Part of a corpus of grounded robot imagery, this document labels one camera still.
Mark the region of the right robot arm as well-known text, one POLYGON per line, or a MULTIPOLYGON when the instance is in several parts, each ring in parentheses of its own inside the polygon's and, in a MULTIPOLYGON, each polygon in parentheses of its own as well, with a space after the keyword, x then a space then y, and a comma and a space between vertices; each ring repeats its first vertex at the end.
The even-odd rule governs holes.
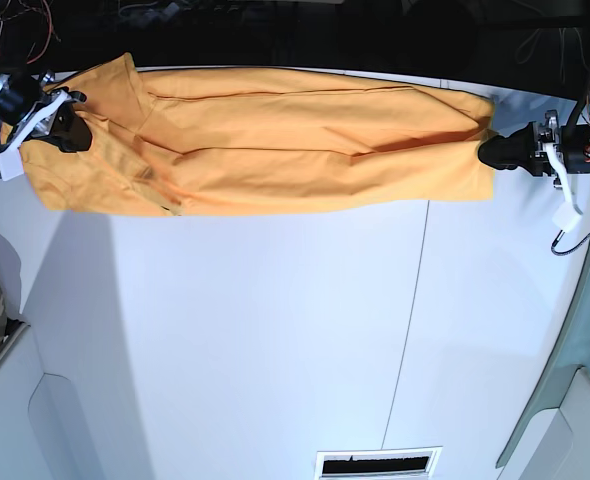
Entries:
POLYGON ((92 133, 76 113, 86 95, 37 70, 57 39, 49 1, 0 1, 0 154, 31 140, 87 151, 92 133))

